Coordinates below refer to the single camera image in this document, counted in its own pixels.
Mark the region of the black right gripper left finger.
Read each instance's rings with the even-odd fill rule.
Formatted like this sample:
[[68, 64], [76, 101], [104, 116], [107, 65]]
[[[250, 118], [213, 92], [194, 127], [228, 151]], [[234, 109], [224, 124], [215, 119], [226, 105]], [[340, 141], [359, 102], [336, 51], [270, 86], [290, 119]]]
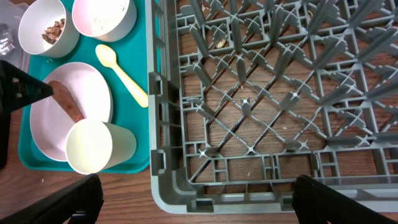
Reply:
[[90, 174], [1, 219], [1, 223], [96, 223], [103, 203], [99, 175]]

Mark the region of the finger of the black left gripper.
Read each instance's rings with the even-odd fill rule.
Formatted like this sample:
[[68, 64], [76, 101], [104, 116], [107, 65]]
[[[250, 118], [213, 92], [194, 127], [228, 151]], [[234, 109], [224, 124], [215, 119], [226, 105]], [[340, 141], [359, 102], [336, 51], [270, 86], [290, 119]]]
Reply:
[[1, 60], [1, 112], [10, 113], [53, 95], [53, 88]]

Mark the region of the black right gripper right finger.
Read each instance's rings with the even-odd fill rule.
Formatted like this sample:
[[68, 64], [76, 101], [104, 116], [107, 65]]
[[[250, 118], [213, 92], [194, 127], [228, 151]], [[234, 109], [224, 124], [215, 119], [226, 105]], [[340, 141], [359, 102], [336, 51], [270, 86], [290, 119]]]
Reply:
[[397, 223], [307, 175], [296, 178], [292, 206], [300, 223]]

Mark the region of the brown sausage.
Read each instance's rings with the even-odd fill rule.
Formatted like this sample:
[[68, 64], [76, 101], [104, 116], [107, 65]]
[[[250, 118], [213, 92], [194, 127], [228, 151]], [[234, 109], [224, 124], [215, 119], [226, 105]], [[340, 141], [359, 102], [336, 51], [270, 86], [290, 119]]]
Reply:
[[72, 94], [64, 84], [56, 80], [51, 80], [49, 81], [49, 85], [53, 89], [52, 98], [62, 107], [74, 123], [85, 118], [78, 105], [75, 103]]

